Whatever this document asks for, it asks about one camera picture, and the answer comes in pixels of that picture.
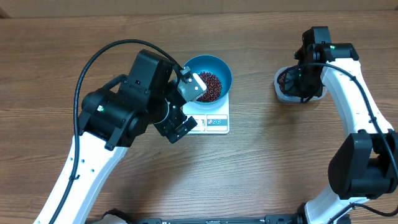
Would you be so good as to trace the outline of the clear plastic bean container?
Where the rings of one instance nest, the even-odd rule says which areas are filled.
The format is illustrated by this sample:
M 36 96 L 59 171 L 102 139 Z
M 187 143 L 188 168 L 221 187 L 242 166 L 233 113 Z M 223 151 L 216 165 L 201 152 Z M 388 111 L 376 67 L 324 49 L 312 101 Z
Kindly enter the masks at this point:
M 279 75 L 284 72 L 288 67 L 282 67 L 280 68 L 276 74 L 274 75 L 274 88 L 275 88 L 275 92 L 277 95 L 277 99 L 280 102 L 283 103 L 300 103 L 301 98 L 297 97 L 297 96 L 290 96 L 290 95 L 286 95 L 283 94 L 282 90 L 280 89 L 280 86 L 278 84 L 278 77 Z M 322 95 L 321 96 L 314 96 L 313 98 L 310 99 L 310 101 L 316 101 L 316 100 L 320 100 L 322 98 L 324 98 L 326 96 L 327 93 L 327 88 L 325 86 L 323 86 L 322 88 Z

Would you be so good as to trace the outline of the red beans in bowl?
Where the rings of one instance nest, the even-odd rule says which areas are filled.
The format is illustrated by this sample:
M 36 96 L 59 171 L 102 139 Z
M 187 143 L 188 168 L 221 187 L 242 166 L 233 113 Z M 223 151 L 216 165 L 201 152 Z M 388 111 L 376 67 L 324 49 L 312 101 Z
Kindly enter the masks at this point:
M 216 101 L 221 96 L 223 89 L 221 80 L 213 73 L 201 72 L 199 77 L 206 84 L 206 93 L 197 99 L 202 103 L 210 103 Z

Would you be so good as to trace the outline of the white digital kitchen scale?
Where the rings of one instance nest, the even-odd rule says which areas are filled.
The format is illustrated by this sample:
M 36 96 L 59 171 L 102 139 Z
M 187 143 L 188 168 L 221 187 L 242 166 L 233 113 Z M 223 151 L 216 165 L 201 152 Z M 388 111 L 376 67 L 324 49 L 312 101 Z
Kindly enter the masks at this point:
M 222 99 L 201 103 L 189 102 L 183 106 L 183 112 L 193 117 L 197 125 L 188 134 L 228 134 L 229 119 L 229 94 Z

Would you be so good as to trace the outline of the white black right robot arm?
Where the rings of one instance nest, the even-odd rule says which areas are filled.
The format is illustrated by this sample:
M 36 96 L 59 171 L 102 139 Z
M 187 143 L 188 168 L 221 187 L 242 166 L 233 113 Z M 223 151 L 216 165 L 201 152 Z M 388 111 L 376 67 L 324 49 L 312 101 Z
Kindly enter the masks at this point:
M 397 188 L 397 132 L 379 111 L 364 81 L 351 43 L 335 44 L 326 26 L 302 36 L 298 63 L 275 75 L 277 98 L 308 103 L 333 98 L 345 141 L 328 165 L 328 185 L 304 203 L 289 223 L 349 223 L 349 211 Z

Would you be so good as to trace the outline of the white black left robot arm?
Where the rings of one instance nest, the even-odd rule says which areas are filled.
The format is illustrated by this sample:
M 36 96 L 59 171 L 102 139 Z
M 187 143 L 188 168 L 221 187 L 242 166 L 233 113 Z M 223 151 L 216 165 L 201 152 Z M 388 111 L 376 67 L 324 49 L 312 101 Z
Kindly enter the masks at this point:
M 68 159 L 36 223 L 84 223 L 106 179 L 132 146 L 154 125 L 170 143 L 196 126 L 181 107 L 207 90 L 198 74 L 141 50 L 128 75 L 120 75 L 87 94 Z

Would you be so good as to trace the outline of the teal metal bowl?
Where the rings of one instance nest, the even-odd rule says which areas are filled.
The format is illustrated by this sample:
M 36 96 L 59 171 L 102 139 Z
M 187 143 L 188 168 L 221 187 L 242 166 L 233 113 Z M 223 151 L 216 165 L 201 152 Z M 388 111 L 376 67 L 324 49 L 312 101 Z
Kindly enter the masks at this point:
M 198 75 L 201 72 L 213 73 L 221 80 L 223 89 L 217 100 L 222 99 L 232 87 L 233 74 L 231 69 L 226 62 L 214 55 L 198 55 L 188 60 L 184 66 L 189 67 L 193 73 Z

